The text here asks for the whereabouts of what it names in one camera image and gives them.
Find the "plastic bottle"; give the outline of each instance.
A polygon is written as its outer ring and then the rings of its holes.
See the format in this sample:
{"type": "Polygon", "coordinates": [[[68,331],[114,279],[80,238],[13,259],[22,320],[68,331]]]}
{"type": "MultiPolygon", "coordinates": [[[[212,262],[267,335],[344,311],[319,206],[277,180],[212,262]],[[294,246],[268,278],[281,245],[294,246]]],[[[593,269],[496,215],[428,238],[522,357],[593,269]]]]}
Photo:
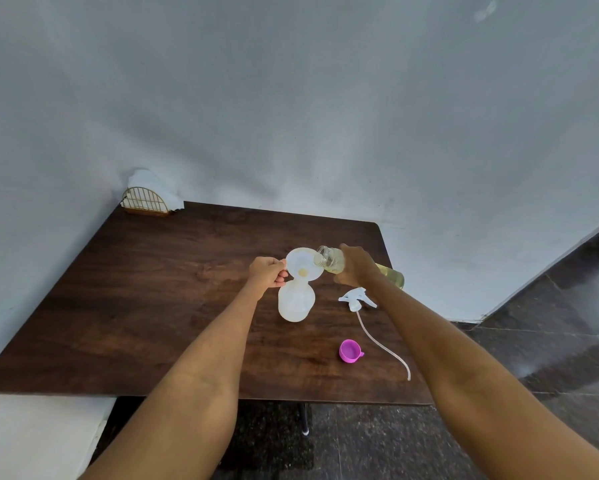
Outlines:
{"type": "MultiPolygon", "coordinates": [[[[326,246],[320,246],[320,248],[317,250],[314,263],[333,274],[341,273],[345,266],[342,250],[337,248],[328,248],[326,246]]],[[[381,264],[375,263],[375,265],[392,284],[399,289],[404,288],[404,275],[402,273],[389,267],[382,266],[381,264]]]]}

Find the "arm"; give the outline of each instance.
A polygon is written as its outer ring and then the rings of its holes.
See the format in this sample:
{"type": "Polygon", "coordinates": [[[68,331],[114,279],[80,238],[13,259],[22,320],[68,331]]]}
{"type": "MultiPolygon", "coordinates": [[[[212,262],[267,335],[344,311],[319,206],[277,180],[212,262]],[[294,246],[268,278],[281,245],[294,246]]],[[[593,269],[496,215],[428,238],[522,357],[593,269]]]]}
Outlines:
{"type": "Polygon", "coordinates": [[[239,376],[255,306],[284,285],[285,260],[256,258],[233,302],[146,398],[82,480],[207,479],[235,428],[239,376]]]}
{"type": "Polygon", "coordinates": [[[450,432],[491,480],[599,480],[599,451],[549,412],[494,357],[342,245],[335,280],[363,286],[391,316],[450,432]]]}

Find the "trigger sprayer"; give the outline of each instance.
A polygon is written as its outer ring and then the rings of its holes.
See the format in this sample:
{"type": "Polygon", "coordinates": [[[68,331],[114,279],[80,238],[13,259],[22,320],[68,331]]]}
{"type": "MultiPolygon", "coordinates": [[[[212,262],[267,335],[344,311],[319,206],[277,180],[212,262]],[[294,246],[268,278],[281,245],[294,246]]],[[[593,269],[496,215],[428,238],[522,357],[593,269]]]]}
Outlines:
{"type": "Polygon", "coordinates": [[[359,324],[361,325],[361,329],[364,331],[364,333],[366,333],[366,335],[368,335],[368,338],[371,339],[373,342],[375,342],[375,344],[378,345],[380,348],[384,349],[386,352],[388,352],[393,357],[395,357],[399,362],[401,362],[408,372],[408,380],[411,380],[411,370],[408,367],[408,364],[404,361],[404,359],[402,359],[399,355],[392,352],[391,350],[389,350],[388,348],[386,348],[382,344],[380,344],[378,341],[376,341],[373,338],[373,336],[368,333],[368,330],[366,330],[366,327],[364,327],[364,323],[361,321],[361,317],[359,316],[359,311],[361,310],[360,301],[366,302],[368,305],[372,306],[373,308],[377,307],[377,305],[375,303],[373,303],[369,297],[366,296],[366,288],[352,289],[352,290],[348,291],[348,293],[346,293],[343,297],[339,298],[339,301],[347,301],[348,302],[348,307],[351,309],[351,311],[354,313],[357,313],[357,318],[359,319],[359,324]]]}

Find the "hand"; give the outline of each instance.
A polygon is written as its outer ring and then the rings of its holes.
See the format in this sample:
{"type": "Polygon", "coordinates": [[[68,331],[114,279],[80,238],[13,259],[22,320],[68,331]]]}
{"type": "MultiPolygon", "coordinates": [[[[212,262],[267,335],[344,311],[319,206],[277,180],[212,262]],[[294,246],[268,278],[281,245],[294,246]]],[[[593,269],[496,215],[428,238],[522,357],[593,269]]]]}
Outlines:
{"type": "Polygon", "coordinates": [[[288,276],[286,271],[286,259],[258,257],[248,268],[248,285],[256,290],[257,298],[263,296],[268,288],[280,288],[286,284],[284,278],[288,276]]]}
{"type": "Polygon", "coordinates": [[[349,285],[353,288],[363,286],[367,287],[367,282],[376,276],[382,276],[379,268],[364,249],[360,247],[352,248],[342,244],[340,249],[344,257],[344,269],[341,273],[335,275],[335,282],[343,285],[349,285]]]}

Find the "table leg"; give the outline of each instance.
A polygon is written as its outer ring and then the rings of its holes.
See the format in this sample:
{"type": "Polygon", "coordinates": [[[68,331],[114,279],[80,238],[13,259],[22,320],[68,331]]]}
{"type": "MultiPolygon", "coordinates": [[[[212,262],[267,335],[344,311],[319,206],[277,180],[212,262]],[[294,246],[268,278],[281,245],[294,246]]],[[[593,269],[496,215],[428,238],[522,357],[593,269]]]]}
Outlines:
{"type": "Polygon", "coordinates": [[[301,421],[301,434],[304,436],[308,436],[308,414],[306,412],[306,408],[308,405],[306,403],[299,403],[299,420],[301,421]]]}

